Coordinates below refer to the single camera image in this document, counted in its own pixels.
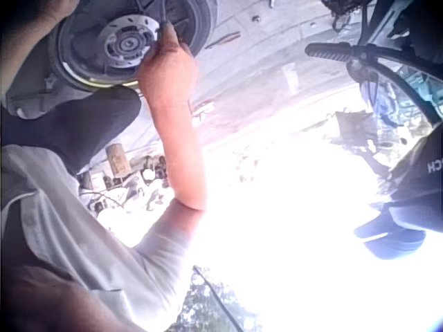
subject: handlebar grip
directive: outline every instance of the handlebar grip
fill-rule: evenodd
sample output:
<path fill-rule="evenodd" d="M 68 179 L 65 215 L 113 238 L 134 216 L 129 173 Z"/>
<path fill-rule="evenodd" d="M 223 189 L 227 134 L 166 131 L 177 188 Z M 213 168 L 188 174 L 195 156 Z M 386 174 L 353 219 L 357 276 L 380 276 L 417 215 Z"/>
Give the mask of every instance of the handlebar grip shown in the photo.
<path fill-rule="evenodd" d="M 305 53 L 310 57 L 346 63 L 352 58 L 352 47 L 348 43 L 310 43 Z"/>

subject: hand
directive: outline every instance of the hand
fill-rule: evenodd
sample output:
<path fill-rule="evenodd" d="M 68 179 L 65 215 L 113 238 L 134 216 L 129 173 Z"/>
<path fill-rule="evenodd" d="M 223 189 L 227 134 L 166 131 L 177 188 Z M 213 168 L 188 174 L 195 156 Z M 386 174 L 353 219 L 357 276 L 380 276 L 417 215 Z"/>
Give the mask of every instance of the hand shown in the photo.
<path fill-rule="evenodd" d="M 138 84 L 151 109 L 186 107 L 197 81 L 197 65 L 174 26 L 167 22 L 161 40 L 141 64 Z"/>
<path fill-rule="evenodd" d="M 79 0 L 40 0 L 40 18 L 58 24 L 77 8 Z"/>

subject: brake disc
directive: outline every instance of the brake disc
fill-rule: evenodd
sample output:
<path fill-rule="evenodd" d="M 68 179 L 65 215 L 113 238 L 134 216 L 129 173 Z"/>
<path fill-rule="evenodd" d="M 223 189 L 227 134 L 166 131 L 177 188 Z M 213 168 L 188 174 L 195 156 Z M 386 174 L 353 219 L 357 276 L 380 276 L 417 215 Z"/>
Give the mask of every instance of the brake disc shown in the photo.
<path fill-rule="evenodd" d="M 108 66 L 138 66 L 157 40 L 160 25 L 145 15 L 127 15 L 107 24 L 97 38 L 97 53 Z"/>

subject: man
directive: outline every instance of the man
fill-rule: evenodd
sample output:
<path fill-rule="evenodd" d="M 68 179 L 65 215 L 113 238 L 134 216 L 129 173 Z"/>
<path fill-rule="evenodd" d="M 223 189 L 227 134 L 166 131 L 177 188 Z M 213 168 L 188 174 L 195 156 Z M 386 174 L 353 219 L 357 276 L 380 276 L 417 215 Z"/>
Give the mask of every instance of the man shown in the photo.
<path fill-rule="evenodd" d="M 4 35 L 4 94 L 33 46 L 78 0 L 47 0 L 37 18 Z M 206 208 L 201 149 L 187 100 L 197 69 L 174 28 L 139 71 L 165 150 L 175 198 L 134 248 L 78 200 L 74 178 L 137 116 L 137 94 L 117 86 L 60 104 L 36 120 L 2 109 L 2 322 L 13 331 L 164 331 L 192 272 L 189 246 Z"/>

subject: black pants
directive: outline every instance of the black pants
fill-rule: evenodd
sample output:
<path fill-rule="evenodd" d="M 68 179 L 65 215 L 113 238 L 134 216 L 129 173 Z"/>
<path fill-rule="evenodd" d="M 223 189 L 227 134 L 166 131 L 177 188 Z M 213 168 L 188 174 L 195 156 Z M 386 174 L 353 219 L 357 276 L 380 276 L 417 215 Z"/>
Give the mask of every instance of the black pants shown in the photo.
<path fill-rule="evenodd" d="M 1 110 L 1 145 L 54 151 L 75 176 L 140 112 L 138 94 L 124 86 L 99 90 L 57 105 L 44 116 L 23 120 Z"/>

